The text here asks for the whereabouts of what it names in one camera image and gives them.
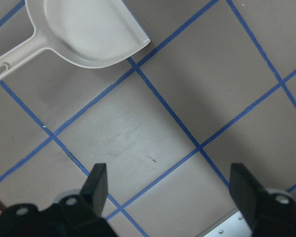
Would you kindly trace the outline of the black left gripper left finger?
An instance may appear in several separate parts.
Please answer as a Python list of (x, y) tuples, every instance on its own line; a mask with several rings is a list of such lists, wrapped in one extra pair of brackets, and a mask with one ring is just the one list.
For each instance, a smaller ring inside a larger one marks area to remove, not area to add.
[(102, 217), (107, 196), (107, 166), (97, 163), (78, 194), (42, 211), (31, 203), (6, 208), (0, 214), (0, 237), (115, 237)]

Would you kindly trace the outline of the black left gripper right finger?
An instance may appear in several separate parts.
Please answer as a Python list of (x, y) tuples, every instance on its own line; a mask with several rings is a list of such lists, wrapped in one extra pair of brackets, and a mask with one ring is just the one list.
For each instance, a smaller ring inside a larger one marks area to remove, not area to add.
[(296, 237), (296, 200), (267, 189), (242, 163), (232, 163), (229, 193), (253, 237)]

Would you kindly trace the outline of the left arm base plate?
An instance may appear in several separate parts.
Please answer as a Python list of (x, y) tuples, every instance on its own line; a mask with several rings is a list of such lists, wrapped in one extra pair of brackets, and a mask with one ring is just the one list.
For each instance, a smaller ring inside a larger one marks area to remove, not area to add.
[(252, 231), (238, 208), (231, 210), (197, 237), (250, 237)]

